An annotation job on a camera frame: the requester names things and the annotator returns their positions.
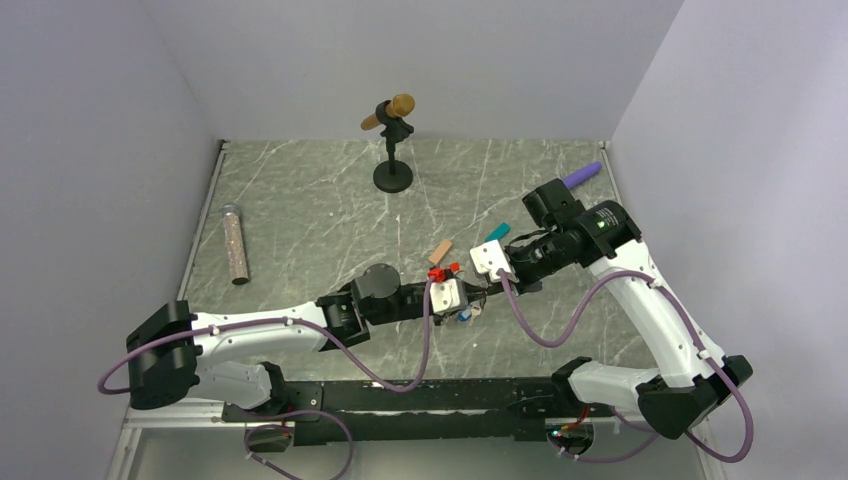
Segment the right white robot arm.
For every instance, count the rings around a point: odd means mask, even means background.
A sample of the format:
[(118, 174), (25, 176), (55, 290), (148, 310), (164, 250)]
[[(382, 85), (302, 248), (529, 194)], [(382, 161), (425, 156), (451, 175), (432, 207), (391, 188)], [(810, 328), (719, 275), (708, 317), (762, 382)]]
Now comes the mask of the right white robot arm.
[(515, 296), (572, 264), (587, 269), (633, 323), (656, 363), (653, 369), (604, 365), (579, 357), (557, 370), (553, 406), (578, 414), (604, 404), (640, 414), (659, 435), (677, 439), (700, 423), (753, 373), (742, 355), (725, 354), (692, 320), (656, 266), (625, 208), (605, 200), (587, 208), (558, 179), (525, 195), (537, 226), (523, 245), (486, 242), (471, 251), (478, 274)]

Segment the red carabiner keyring with chain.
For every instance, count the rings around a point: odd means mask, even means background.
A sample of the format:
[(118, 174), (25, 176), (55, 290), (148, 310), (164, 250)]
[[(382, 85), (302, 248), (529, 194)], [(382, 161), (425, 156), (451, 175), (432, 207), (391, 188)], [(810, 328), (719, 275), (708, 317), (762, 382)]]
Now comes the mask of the red carabiner keyring with chain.
[(481, 313), (488, 292), (484, 286), (451, 278), (434, 283), (429, 295), (433, 321), (443, 325), (451, 319), (467, 322)]

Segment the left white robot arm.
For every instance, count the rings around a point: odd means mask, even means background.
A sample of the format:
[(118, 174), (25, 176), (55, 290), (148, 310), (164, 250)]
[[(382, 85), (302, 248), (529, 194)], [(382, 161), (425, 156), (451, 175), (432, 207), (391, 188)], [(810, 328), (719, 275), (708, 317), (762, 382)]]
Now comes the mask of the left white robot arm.
[(127, 337), (130, 405), (153, 410), (202, 398), (272, 420), (291, 407), (282, 370), (270, 362), (246, 365), (241, 358), (348, 354), (369, 340), (372, 326), (422, 320), (430, 327), (484, 295), (483, 287), (450, 269), (433, 269), (426, 281), (404, 284), (394, 267), (375, 264), (336, 292), (278, 310), (194, 313), (186, 301), (172, 301)]

